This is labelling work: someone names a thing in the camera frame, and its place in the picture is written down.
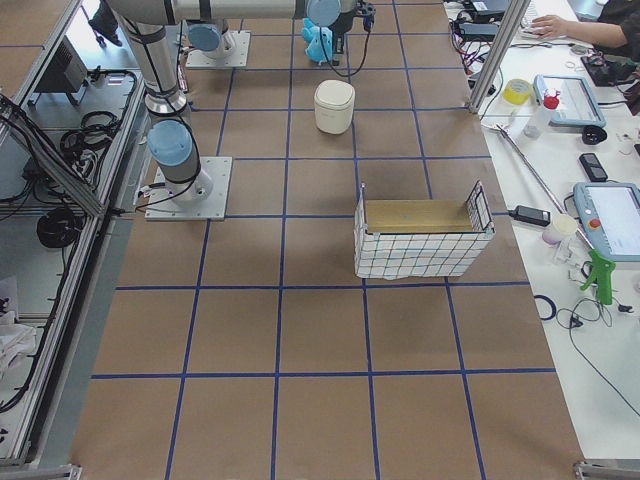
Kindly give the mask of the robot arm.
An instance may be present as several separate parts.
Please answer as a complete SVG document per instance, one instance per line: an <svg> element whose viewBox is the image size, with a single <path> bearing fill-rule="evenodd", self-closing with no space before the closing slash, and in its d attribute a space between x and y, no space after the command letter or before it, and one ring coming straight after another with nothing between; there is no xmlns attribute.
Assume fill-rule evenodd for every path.
<svg viewBox="0 0 640 480"><path fill-rule="evenodd" d="M226 19L217 19L209 23L190 21L187 26L187 36L191 46L201 51L205 56L221 59L233 53L235 40L229 34L229 25Z"/></svg>
<svg viewBox="0 0 640 480"><path fill-rule="evenodd" d="M229 181L212 166L229 167L227 157L202 157L189 123L188 101L180 89L176 61L170 56L166 27L191 22L209 28L196 42L202 51L217 51L227 37L221 32L228 19L309 19L341 36L361 14L361 1L110 1L141 69L145 105L151 118L148 149L164 176L166 195L147 206L160 215L197 219L224 213Z"/></svg>

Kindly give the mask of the person forearm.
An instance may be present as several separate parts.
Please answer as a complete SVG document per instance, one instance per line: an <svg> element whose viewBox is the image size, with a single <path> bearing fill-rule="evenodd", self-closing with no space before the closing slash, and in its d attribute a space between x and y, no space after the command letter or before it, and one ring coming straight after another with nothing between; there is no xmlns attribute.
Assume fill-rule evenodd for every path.
<svg viewBox="0 0 640 480"><path fill-rule="evenodd" d="M639 17L631 16L620 25L602 22L562 21L561 36L609 48L631 46L639 35Z"/></svg>

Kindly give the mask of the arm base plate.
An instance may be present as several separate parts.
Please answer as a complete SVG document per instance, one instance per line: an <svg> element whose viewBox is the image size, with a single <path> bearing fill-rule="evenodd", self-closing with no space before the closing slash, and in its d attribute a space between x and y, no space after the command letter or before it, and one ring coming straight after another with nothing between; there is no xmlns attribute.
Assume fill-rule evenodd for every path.
<svg viewBox="0 0 640 480"><path fill-rule="evenodd" d="M167 183L159 167L154 181L165 183L153 189L151 206L145 209L148 221L223 221L226 215L233 159L201 157L201 170L193 183Z"/></svg>
<svg viewBox="0 0 640 480"><path fill-rule="evenodd" d="M211 70L245 68L248 63L251 32L215 29L191 29L188 34L191 50L188 69Z"/></svg>

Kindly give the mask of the person hand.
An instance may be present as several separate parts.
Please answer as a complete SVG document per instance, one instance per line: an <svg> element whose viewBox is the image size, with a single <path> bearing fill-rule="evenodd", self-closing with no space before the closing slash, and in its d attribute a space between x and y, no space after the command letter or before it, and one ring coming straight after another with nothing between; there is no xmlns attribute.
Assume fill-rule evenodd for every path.
<svg viewBox="0 0 640 480"><path fill-rule="evenodd" d="M567 35L570 21L556 15L545 15L535 18L530 23L530 29L540 39L553 39Z"/></svg>

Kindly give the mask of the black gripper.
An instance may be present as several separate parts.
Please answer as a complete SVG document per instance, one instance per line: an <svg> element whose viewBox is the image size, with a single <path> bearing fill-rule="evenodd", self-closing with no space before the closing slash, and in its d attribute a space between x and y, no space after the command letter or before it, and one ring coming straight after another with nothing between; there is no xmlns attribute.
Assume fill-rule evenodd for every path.
<svg viewBox="0 0 640 480"><path fill-rule="evenodd" d="M344 53L345 37L348 32L348 20L337 19L331 26L332 33L332 66L340 67Z"/></svg>

